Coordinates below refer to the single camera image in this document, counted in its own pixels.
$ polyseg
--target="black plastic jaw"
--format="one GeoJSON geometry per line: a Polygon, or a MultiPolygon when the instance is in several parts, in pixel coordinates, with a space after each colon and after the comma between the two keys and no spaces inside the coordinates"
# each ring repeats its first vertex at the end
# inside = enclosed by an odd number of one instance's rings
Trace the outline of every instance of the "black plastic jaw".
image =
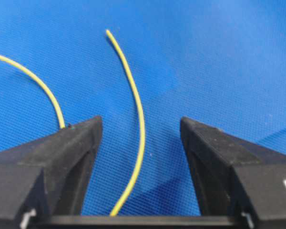
{"type": "Polygon", "coordinates": [[[181,137],[202,215],[286,229],[286,156],[189,118],[181,137]]]}
{"type": "Polygon", "coordinates": [[[102,138],[100,117],[0,152],[0,229],[18,229],[23,214],[80,214],[102,138]]]}

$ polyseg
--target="blue mat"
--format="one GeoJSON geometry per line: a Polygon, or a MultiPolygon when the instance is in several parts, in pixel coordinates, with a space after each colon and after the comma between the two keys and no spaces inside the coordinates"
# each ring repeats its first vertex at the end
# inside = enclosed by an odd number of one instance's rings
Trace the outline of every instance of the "blue mat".
{"type": "MultiPolygon", "coordinates": [[[[83,215],[107,215],[135,163],[139,129],[110,29],[142,99],[142,172],[120,215],[199,215],[179,134],[188,116],[286,154],[286,1],[0,0],[0,54],[36,73],[67,123],[101,115],[83,215]]],[[[0,151],[54,133],[44,92],[0,62],[0,151]]]]}

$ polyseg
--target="yellow wire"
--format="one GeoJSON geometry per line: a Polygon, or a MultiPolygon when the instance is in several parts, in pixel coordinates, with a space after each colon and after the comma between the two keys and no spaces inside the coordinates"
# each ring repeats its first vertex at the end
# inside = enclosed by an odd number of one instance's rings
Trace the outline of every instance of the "yellow wire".
{"type": "Polygon", "coordinates": [[[130,72],[130,68],[128,66],[127,60],[118,44],[118,42],[115,40],[114,36],[110,33],[109,30],[106,30],[106,34],[109,37],[110,41],[114,45],[114,48],[118,52],[120,59],[123,63],[124,69],[126,71],[126,75],[128,78],[128,81],[130,83],[130,87],[133,91],[133,96],[135,99],[135,102],[137,104],[137,110],[138,110],[138,115],[139,115],[139,123],[140,123],[140,145],[139,145],[139,152],[137,156],[137,161],[134,166],[133,174],[132,177],[129,180],[129,183],[121,195],[120,199],[118,202],[115,204],[114,208],[112,209],[110,216],[116,216],[120,209],[122,208],[123,204],[126,202],[127,198],[129,197],[130,193],[133,190],[133,187],[135,185],[135,182],[139,176],[143,157],[144,157],[144,148],[145,148],[145,123],[144,123],[144,114],[143,114],[143,108],[140,100],[140,96],[137,90],[137,87],[135,86],[135,82],[133,80],[132,73],[130,72]]]}
{"type": "Polygon", "coordinates": [[[13,60],[11,60],[7,57],[1,56],[1,55],[0,55],[0,61],[4,61],[4,62],[20,69],[21,71],[23,71],[30,78],[32,78],[32,80],[34,80],[45,91],[45,93],[48,95],[48,97],[50,98],[50,100],[54,106],[54,109],[56,111],[57,118],[59,121],[60,128],[64,128],[65,127],[65,121],[64,121],[63,116],[62,116],[61,108],[59,107],[59,104],[58,104],[55,96],[50,91],[50,89],[47,87],[47,85],[41,79],[39,79],[34,73],[32,73],[29,69],[25,68],[21,64],[14,62],[13,60]]]}

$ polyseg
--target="wire tip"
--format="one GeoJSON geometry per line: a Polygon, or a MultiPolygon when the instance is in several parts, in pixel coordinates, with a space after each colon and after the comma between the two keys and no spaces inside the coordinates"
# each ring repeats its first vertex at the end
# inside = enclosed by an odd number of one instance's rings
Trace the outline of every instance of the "wire tip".
{"type": "Polygon", "coordinates": [[[106,34],[107,34],[107,36],[109,36],[111,34],[111,32],[109,30],[106,30],[106,34]]]}

